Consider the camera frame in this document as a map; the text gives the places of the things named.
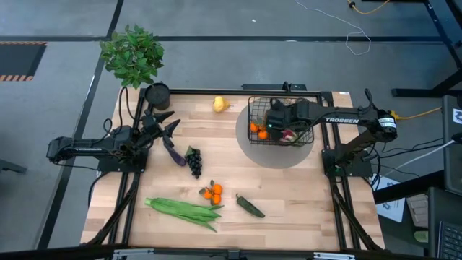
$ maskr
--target green plant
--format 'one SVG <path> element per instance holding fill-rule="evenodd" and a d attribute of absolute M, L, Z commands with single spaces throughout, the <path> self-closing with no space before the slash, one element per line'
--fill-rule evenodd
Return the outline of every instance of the green plant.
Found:
<path fill-rule="evenodd" d="M 127 25 L 125 33 L 113 32 L 112 40 L 100 42 L 100 46 L 105 68 L 123 79 L 124 87 L 131 85 L 136 89 L 142 82 L 154 83 L 151 75 L 157 77 L 157 69 L 164 66 L 161 62 L 164 48 L 152 33 L 138 25 L 134 30 Z"/>

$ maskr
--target black wire basket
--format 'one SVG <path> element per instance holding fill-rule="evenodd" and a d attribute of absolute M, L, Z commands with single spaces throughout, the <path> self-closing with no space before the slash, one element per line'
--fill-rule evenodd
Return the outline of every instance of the black wire basket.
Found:
<path fill-rule="evenodd" d="M 299 98 L 291 97 L 256 97 L 252 96 L 248 99 L 248 118 L 247 118 L 247 137 L 251 144 L 279 145 L 279 146 L 296 146 L 301 147 L 305 144 L 313 142 L 313 129 L 306 131 L 295 132 L 298 140 L 296 142 L 287 142 L 283 140 L 272 140 L 270 136 L 266 139 L 258 138 L 258 133 L 253 133 L 250 130 L 250 123 L 255 123 L 258 126 L 264 126 L 266 120 L 266 112 L 271 108 L 270 99 L 277 98 L 284 105 L 291 105 Z"/>

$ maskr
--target wooden tabletop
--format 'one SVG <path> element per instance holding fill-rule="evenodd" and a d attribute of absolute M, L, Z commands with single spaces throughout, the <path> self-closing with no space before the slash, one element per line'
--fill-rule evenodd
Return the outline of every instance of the wooden tabletop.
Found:
<path fill-rule="evenodd" d="M 334 92 L 333 95 L 335 106 L 352 106 L 348 92 Z M 141 175 L 128 244 L 146 248 L 338 250 L 331 192 L 321 162 L 320 126 L 313 128 L 313 149 L 301 163 L 287 169 L 262 168 L 245 156 L 235 136 L 236 119 L 248 104 L 248 96 L 225 98 L 232 106 L 223 113 L 215 113 L 213 95 L 170 97 L 168 110 L 175 114 L 164 125 L 181 119 L 173 134 L 175 149 L 182 155 L 189 145 L 200 149 L 202 175 L 196 180 L 189 167 L 176 165 L 158 139 L 149 151 L 147 169 Z M 129 106 L 133 113 L 137 100 L 138 92 L 130 89 Z M 123 123 L 132 124 L 125 103 L 122 114 Z M 119 125 L 117 109 L 113 122 L 114 127 Z M 328 130 L 333 146 L 330 126 Z M 354 125 L 342 124 L 339 130 L 343 143 L 358 135 Z M 198 191 L 211 179 L 224 188 L 224 207 L 217 210 L 222 217 L 212 223 L 217 233 L 144 205 L 147 197 L 207 205 L 209 202 Z M 110 173 L 96 184 L 82 242 L 93 238 L 113 213 L 120 181 L 121 173 Z M 371 188 L 361 178 L 349 178 L 349 183 L 357 219 L 373 240 L 384 247 Z M 261 219 L 245 212 L 236 204 L 236 193 L 258 206 L 266 217 Z M 125 215 L 119 224 L 117 241 L 121 241 L 124 222 Z M 352 247 L 345 217 L 344 228 L 347 244 Z"/>

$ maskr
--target cable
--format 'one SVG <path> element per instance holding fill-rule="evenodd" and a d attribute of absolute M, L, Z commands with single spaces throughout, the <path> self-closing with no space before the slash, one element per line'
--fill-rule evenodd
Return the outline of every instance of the cable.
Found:
<path fill-rule="evenodd" d="M 442 140 L 443 138 L 438 138 L 438 139 L 435 139 L 435 140 L 432 140 L 432 141 L 428 141 L 428 142 L 423 142 L 423 143 L 420 143 L 420 144 L 416 144 L 414 145 L 411 149 L 407 149 L 407 148 L 393 148 L 393 149 L 390 149 L 390 150 L 387 150 L 385 151 L 385 147 L 387 145 L 387 143 L 384 143 L 383 144 L 383 148 L 382 148 L 382 153 L 387 153 L 387 152 L 391 152 L 391 151 L 394 151 L 394 150 L 403 150 L 403 151 L 413 151 L 414 149 L 416 149 L 417 147 L 421 146 L 421 145 L 424 145 L 424 144 L 431 144 L 433 142 L 436 142 L 436 141 L 440 141 Z"/>
<path fill-rule="evenodd" d="M 426 150 L 426 149 L 430 149 L 430 148 L 435 148 L 435 147 L 439 147 L 441 146 L 442 144 L 435 144 L 435 145 L 431 145 L 431 146 L 428 146 L 428 147 L 422 147 L 422 148 L 419 148 L 419 149 L 412 149 L 412 150 L 409 150 L 409 151 L 404 151 L 404 152 L 398 152 L 394 155 L 387 155 L 387 156 L 383 156 L 382 159 L 386 159 L 386 158 L 389 158 L 389 157 L 394 157 L 394 156 L 397 156 L 397 155 L 402 155 L 402 154 L 405 154 L 405 153 L 408 153 L 408 152 L 417 152 L 417 151 L 421 151 L 421 150 Z"/>
<path fill-rule="evenodd" d="M 370 181 L 366 177 L 361 177 L 372 189 L 372 184 L 370 184 Z"/>
<path fill-rule="evenodd" d="M 393 169 L 393 170 L 395 170 L 395 171 L 397 171 L 397 172 L 399 172 L 399 173 L 413 175 L 413 176 L 416 176 L 417 178 L 420 177 L 420 176 L 419 176 L 418 174 L 416 174 L 416 173 L 408 173 L 408 172 L 405 172 L 405 171 L 402 171 L 402 170 L 397 170 L 397 169 L 395 169 L 395 168 L 393 168 L 393 167 L 390 167 L 390 166 L 387 166 L 387 165 L 381 165 L 381 167 L 388 168 L 388 169 Z"/>
<path fill-rule="evenodd" d="M 109 121 L 109 123 L 110 123 L 109 129 L 106 128 L 106 122 L 108 122 L 108 121 Z M 93 147 L 93 145 L 98 144 L 98 143 L 100 143 L 102 140 L 104 140 L 104 138 L 106 138 L 106 137 L 109 135 L 110 129 L 111 129 L 111 128 L 113 128 L 113 121 L 112 121 L 110 118 L 105 119 L 104 122 L 103 122 L 103 129 L 104 129 L 104 132 L 105 132 L 104 136 L 101 137 L 101 138 L 100 138 L 99 140 L 97 140 L 96 142 L 91 143 L 91 144 L 90 144 L 90 147 Z"/>
<path fill-rule="evenodd" d="M 109 172 L 101 173 L 90 185 L 90 189 L 88 191 L 88 207 L 90 206 L 90 202 L 92 201 L 93 188 L 95 187 L 95 184 L 108 173 Z"/>
<path fill-rule="evenodd" d="M 346 46 L 346 47 L 349 49 L 349 51 L 351 51 L 354 55 L 359 56 L 359 55 L 362 55 L 362 54 L 366 54 L 366 53 L 368 53 L 368 52 L 370 51 L 370 45 L 371 45 L 371 42 L 372 42 L 372 41 L 371 41 L 370 38 L 366 35 L 366 33 L 364 32 L 364 30 L 361 29 L 361 27 L 358 27 L 358 26 L 356 26 L 356 25 L 353 25 L 353 24 L 351 24 L 350 22 L 347 22 L 347 21 L 345 21 L 344 19 L 340 19 L 340 18 L 338 18 L 338 17 L 336 17 L 336 16 L 333 16 L 333 15 L 331 15 L 331 14 L 327 14 L 327 13 L 325 13 L 324 11 L 321 11 L 321 10 L 319 10 L 319 9 L 307 8 L 306 6 L 304 6 L 303 4 L 301 4 L 298 0 L 295 0 L 295 2 L 296 2 L 298 5 L 300 5 L 300 6 L 302 6 L 303 8 L 305 8 L 306 10 L 308 10 L 308 11 L 317 11 L 317 12 L 320 12 L 321 14 L 324 14 L 324 15 L 326 15 L 326 16 L 328 16 L 328 17 L 331 17 L 331 18 L 335 18 L 335 19 L 337 19 L 338 21 L 344 22 L 344 23 L 348 24 L 349 26 L 358 29 L 359 32 L 349 32 L 349 33 L 346 35 L 346 41 L 345 41 L 345 46 Z M 362 35 L 364 35 L 364 36 L 369 40 L 369 45 L 367 46 L 367 51 L 364 51 L 364 52 L 361 52 L 361 53 L 355 53 L 355 52 L 348 46 L 348 39 L 349 39 L 349 36 L 350 36 L 350 35 L 353 35 L 353 34 L 359 34 L 359 35 L 362 34 Z"/>
<path fill-rule="evenodd" d="M 373 12 L 376 12 L 378 11 L 380 8 L 382 8 L 383 6 L 385 6 L 390 0 L 387 0 L 385 2 L 383 2 L 383 4 L 381 4 L 379 7 L 375 8 L 374 10 L 372 11 L 369 11 L 369 12 L 361 12 L 360 10 L 358 10 L 358 8 L 356 8 L 356 5 L 354 2 L 351 2 L 351 0 L 347 0 L 349 2 L 349 6 L 351 8 L 353 8 L 354 10 L 356 10 L 356 12 L 359 12 L 360 14 L 372 14 Z"/>
<path fill-rule="evenodd" d="M 396 119 L 396 120 L 409 120 L 409 119 L 413 119 L 413 118 L 418 118 L 420 116 L 425 116 L 425 115 L 428 115 L 429 113 L 433 113 L 433 112 L 436 112 L 436 111 L 439 111 L 441 110 L 441 107 L 439 108 L 434 108 L 432 110 L 429 110 L 427 112 L 423 112 L 423 113 L 420 113 L 420 114 L 417 114 L 415 116 L 407 116 L 407 117 L 404 117 L 404 116 L 399 116 L 395 111 L 391 111 L 391 115 Z"/>
<path fill-rule="evenodd" d="M 375 182 L 377 181 L 377 186 L 375 187 L 375 190 L 377 191 L 378 186 L 380 185 L 380 171 L 382 170 L 382 163 L 380 161 L 380 155 L 377 152 L 377 150 L 375 148 L 373 150 L 374 150 L 375 154 L 377 155 L 377 163 L 378 164 L 377 164 L 377 174 L 375 175 L 374 180 L 372 180 L 371 186 L 372 186 L 372 189 L 373 189 L 373 186 L 374 186 Z"/>
<path fill-rule="evenodd" d="M 406 165 L 408 165 L 409 163 L 412 163 L 412 162 L 415 162 L 415 161 L 417 161 L 417 160 L 420 160 L 420 159 L 422 159 L 423 157 L 426 157 L 426 156 L 428 156 L 428 155 L 431 155 L 432 153 L 437 152 L 437 151 L 439 151 L 439 150 L 441 150 L 441 149 L 443 149 L 443 148 L 445 148 L 445 147 L 447 147 L 447 146 L 449 146 L 449 145 L 451 145 L 451 144 L 453 144 L 453 143 L 455 143 L 455 142 L 456 142 L 456 141 L 454 141 L 454 140 L 450 140 L 449 142 L 445 143 L 444 145 L 439 146 L 437 149 L 434 149 L 434 150 L 431 151 L 431 152 L 428 152 L 428 153 L 426 153 L 426 154 L 424 154 L 424 155 L 418 156 L 417 158 L 414 158 L 414 159 L 412 159 L 412 160 L 410 160 L 410 161 L 408 161 L 408 162 L 403 163 L 402 165 L 400 165 L 400 166 L 394 168 L 393 170 L 387 172 L 387 173 L 384 174 L 383 176 L 387 176 L 388 174 L 390 174 L 390 173 L 392 173 L 392 172 L 394 172 L 394 171 L 397 171 L 399 168 L 401 168 L 401 167 L 403 167 L 403 166 L 406 166 Z"/>
<path fill-rule="evenodd" d="M 374 144 L 372 145 L 372 148 L 370 148 L 370 152 L 369 152 L 366 156 L 369 156 L 369 155 L 372 153 L 372 151 L 375 150 L 375 144 L 377 144 L 377 143 L 374 143 Z"/>
<path fill-rule="evenodd" d="M 64 166 L 64 167 L 82 168 L 82 169 L 88 169 L 88 170 L 96 170 L 96 171 L 99 171 L 98 169 L 91 168 L 91 167 L 87 167 L 87 166 L 65 165 L 65 164 L 61 164 L 61 163 L 57 163 L 57 162 L 53 162 L 53 164 L 54 164 L 54 165 L 58 165 L 58 166 Z"/>
<path fill-rule="evenodd" d="M 128 90 L 127 90 L 127 87 L 122 87 L 122 90 L 121 90 L 121 96 L 122 96 L 122 92 L 125 90 L 125 104 L 127 105 L 127 111 L 128 111 L 128 114 L 130 115 L 131 119 L 135 120 L 135 117 L 131 114 L 131 111 L 130 111 L 130 106 L 128 105 Z M 119 98 L 118 100 L 119 102 L 119 112 L 120 112 L 120 103 L 121 103 L 121 99 Z"/>

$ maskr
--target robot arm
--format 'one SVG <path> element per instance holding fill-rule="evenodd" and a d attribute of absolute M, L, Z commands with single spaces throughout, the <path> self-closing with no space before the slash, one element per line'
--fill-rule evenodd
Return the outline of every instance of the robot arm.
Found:
<path fill-rule="evenodd" d="M 59 137 L 48 145 L 46 157 L 57 164 L 62 160 L 68 160 L 76 156 L 95 157 L 100 161 L 98 170 L 123 171 L 123 169 L 144 169 L 146 164 L 147 150 L 152 146 L 155 139 L 162 137 L 165 147 L 176 163 L 181 164 L 181 157 L 173 149 L 170 138 L 180 120 L 168 124 L 162 129 L 160 124 L 174 112 L 159 113 L 152 115 L 149 110 L 144 112 L 141 118 L 143 127 L 141 130 L 130 126 L 120 126 L 111 131 L 110 135 L 103 139 L 72 139 Z"/>
<path fill-rule="evenodd" d="M 397 137 L 394 117 L 388 111 L 375 107 L 368 89 L 365 90 L 365 94 L 370 101 L 366 108 L 323 107 L 303 98 L 291 105 L 284 105 L 277 98 L 271 99 L 271 108 L 266 113 L 266 130 L 273 140 L 279 140 L 285 129 L 304 132 L 319 123 L 364 126 L 367 128 L 366 131 L 334 150 L 331 158 L 333 161 L 330 164 L 337 168 L 348 166 L 367 147 L 376 142 L 390 142 Z"/>

